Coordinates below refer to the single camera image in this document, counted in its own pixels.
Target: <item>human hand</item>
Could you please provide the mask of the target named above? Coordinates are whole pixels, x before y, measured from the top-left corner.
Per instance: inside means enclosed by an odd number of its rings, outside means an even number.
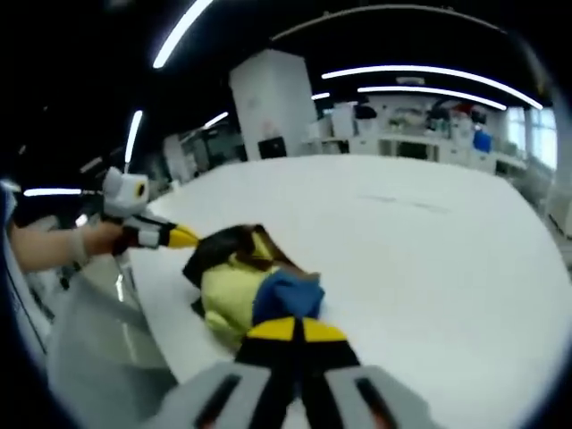
[[[133,244],[129,243],[123,227],[111,222],[99,222],[94,226],[84,227],[83,243],[86,253],[91,257],[108,253],[122,253]]]

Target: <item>blue cloth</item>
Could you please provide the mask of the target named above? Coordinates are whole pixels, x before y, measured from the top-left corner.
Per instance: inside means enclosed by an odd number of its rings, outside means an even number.
[[[291,315],[317,319],[322,299],[324,290],[319,279],[302,280],[279,270],[269,275],[258,290],[252,309],[252,325]]]

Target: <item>window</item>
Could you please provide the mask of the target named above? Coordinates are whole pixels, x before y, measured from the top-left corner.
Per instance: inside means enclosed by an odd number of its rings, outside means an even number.
[[[551,109],[533,110],[533,155],[552,170],[556,169],[558,150],[556,121]]]
[[[525,109],[522,107],[509,109],[509,142],[526,151]]]

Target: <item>black object on cabinet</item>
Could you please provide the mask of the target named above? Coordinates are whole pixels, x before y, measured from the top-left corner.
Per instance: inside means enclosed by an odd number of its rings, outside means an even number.
[[[258,142],[258,150],[262,159],[282,158],[286,156],[286,146],[282,137]]]
[[[427,146],[402,141],[398,146],[397,156],[414,159],[428,159]]]

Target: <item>blue container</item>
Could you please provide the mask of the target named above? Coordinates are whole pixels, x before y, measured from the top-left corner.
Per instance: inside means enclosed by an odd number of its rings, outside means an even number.
[[[475,131],[475,137],[473,138],[473,147],[476,150],[485,152],[485,154],[490,153],[492,149],[491,134],[487,134],[483,130]]]

